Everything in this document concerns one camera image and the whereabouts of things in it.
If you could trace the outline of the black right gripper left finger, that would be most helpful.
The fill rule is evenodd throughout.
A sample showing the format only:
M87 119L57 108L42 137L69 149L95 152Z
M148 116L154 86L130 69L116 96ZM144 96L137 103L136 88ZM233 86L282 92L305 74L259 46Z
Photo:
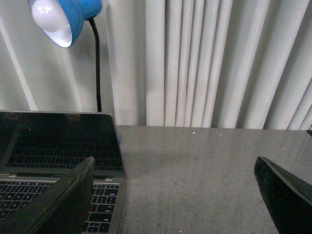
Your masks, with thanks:
M76 168L1 224L2 234L80 234L90 209L94 158Z

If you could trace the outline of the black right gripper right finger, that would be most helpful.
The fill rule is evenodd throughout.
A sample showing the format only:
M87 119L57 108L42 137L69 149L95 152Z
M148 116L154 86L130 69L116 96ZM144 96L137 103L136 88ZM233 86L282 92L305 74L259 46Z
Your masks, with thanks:
M280 234L312 232L312 186L265 157L254 166L263 201Z

